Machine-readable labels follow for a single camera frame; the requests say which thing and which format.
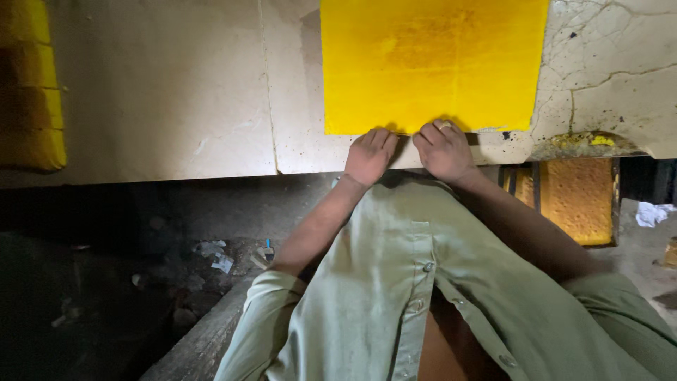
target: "shirt sleeve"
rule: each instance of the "shirt sleeve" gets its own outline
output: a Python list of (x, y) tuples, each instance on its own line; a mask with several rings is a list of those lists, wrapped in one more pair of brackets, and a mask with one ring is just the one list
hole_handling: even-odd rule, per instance
[(677, 340), (667, 323), (621, 274), (598, 274), (563, 285), (612, 340), (660, 380), (677, 374)]
[(292, 311), (305, 288), (303, 281), (280, 271), (254, 279), (215, 381), (261, 378), (287, 340)]

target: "man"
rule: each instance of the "man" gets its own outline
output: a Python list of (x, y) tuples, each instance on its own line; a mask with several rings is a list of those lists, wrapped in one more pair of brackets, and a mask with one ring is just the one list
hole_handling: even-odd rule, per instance
[(457, 126), (413, 137), (439, 182), (377, 183), (396, 142), (353, 143), (254, 280), (216, 381), (677, 379), (677, 341), (637, 289), (486, 178)]

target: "green shirt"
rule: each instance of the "green shirt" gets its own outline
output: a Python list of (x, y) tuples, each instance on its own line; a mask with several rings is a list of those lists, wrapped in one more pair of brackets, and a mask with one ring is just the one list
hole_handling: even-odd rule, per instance
[(433, 285), (512, 380), (675, 380), (677, 341), (622, 275), (564, 285), (436, 182), (373, 186), (310, 284), (267, 271), (215, 377), (415, 380)]

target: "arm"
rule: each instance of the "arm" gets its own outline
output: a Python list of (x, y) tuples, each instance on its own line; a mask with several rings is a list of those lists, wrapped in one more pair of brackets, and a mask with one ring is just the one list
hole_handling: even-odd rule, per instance
[(269, 269), (298, 276), (325, 253), (364, 193), (383, 175), (396, 144), (397, 136), (383, 128), (357, 138), (341, 179), (292, 231)]
[(601, 273), (605, 267), (557, 225), (486, 178), (473, 163), (465, 134), (435, 120), (414, 135), (421, 163), (449, 184), (484, 225), (520, 257), (557, 282)]

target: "hand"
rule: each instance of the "hand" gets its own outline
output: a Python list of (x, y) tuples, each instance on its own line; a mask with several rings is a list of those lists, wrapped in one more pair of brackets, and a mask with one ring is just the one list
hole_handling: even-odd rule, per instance
[(343, 175), (365, 187), (374, 185), (385, 172), (396, 144), (397, 135), (385, 128), (372, 128), (350, 146)]
[(423, 166), (446, 184), (455, 184), (478, 172), (468, 139), (452, 121), (436, 119), (426, 123), (413, 137)]

